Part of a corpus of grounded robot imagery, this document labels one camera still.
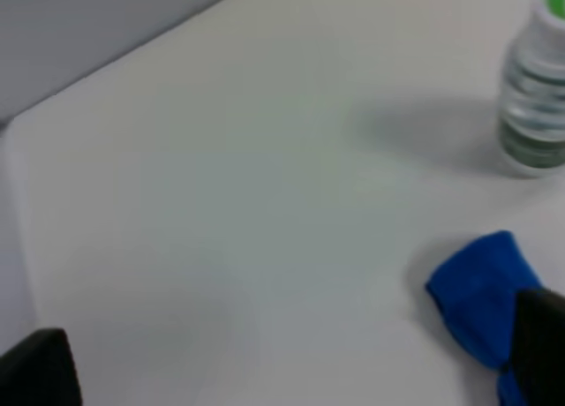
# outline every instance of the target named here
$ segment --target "blue cloth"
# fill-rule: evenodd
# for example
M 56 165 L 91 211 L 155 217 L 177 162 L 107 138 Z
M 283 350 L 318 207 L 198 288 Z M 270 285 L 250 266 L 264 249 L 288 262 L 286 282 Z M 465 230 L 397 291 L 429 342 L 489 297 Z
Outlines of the blue cloth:
M 453 337 L 479 362 L 501 370 L 502 406 L 526 406 L 510 370 L 516 294 L 541 288 L 512 233 L 481 237 L 432 274 L 426 288 Z

